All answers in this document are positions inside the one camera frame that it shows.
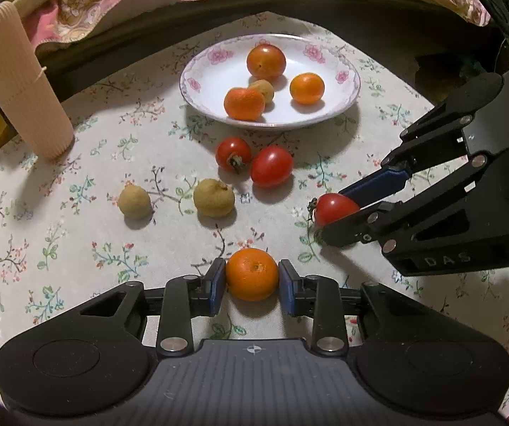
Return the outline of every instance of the red flower print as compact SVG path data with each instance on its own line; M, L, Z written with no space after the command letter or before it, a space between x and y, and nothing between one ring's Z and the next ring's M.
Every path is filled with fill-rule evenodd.
M344 70L343 72L339 72L338 75L335 76L335 79L339 84L344 83L347 78L349 78L349 71L347 71L347 70Z
M318 64L324 64L325 62L324 55L322 54L322 48L319 48L316 45L306 45L304 56L312 59L312 61L316 61Z
M227 59L233 57L233 51L227 51L221 48L214 48L207 53L207 59L211 62L211 65L225 62Z
M194 91L200 92L201 91L201 85L199 82L194 78L188 78L187 79L188 84L191 86L191 89Z

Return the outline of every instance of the plate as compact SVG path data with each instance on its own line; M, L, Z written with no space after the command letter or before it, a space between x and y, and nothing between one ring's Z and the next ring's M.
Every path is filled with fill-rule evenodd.
M273 104L255 122L231 119L223 107L227 91L247 87L256 79L247 70L247 55L261 44L271 44L286 56L284 75L273 81ZM292 101L290 81L299 73L322 77L325 93L316 104ZM189 105L210 119L251 129L293 129L335 117L357 100L361 81L355 67L339 50L305 38L281 34L246 35L221 41L196 55L180 77L180 91Z

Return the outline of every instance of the peach ribbed sleeve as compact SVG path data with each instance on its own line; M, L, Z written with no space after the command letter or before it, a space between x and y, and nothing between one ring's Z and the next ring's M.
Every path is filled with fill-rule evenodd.
M42 70L18 11L0 3L0 108L37 155L51 159L73 140L73 127Z

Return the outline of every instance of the white tablecloth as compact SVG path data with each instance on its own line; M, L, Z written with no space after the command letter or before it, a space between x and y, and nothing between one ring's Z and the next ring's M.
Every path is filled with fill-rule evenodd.
M329 45L361 75L358 103L328 122L279 134L225 126L185 106L178 80L191 57L216 41L249 33L288 33ZM346 251L321 247L307 222L308 201L375 171L399 132L431 105L364 53L315 25L271 13L246 17L163 50L98 82L64 103L76 142L52 164L20 139L0 150L0 347L12 336L125 280L161 287L204 273L215 257L268 248L300 275L321 274L358 287L374 279L494 337L509 350L509 269L404 278L376 243ZM254 149L271 142L294 155L292 185L252 187L248 172L219 173L217 143L238 135ZM410 197L461 162L415 175ZM233 184L236 217L198 218L191 194L205 177ZM126 184L150 190L148 225L126 225L116 198ZM355 320L347 319L353 344ZM157 319L145 343L153 345ZM194 337L309 337L311 320L289 318L276 298L245 303L226 297L218 317L196 318ZM503 404L509 413L509 391Z

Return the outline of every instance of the oval plate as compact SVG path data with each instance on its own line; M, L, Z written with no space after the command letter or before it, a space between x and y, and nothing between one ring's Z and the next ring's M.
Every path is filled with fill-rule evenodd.
M247 70L247 55L255 46L269 43L286 56L284 75L273 81L273 104L267 105L259 121L231 119L223 107L227 91L247 87L256 79ZM289 85L299 73L317 73L325 82L325 93L317 104L292 101ZM361 88L359 74L339 52L311 40L281 34L258 34L231 38L195 56L180 77L180 91L189 105L208 118L251 129L293 129L335 117L356 101Z

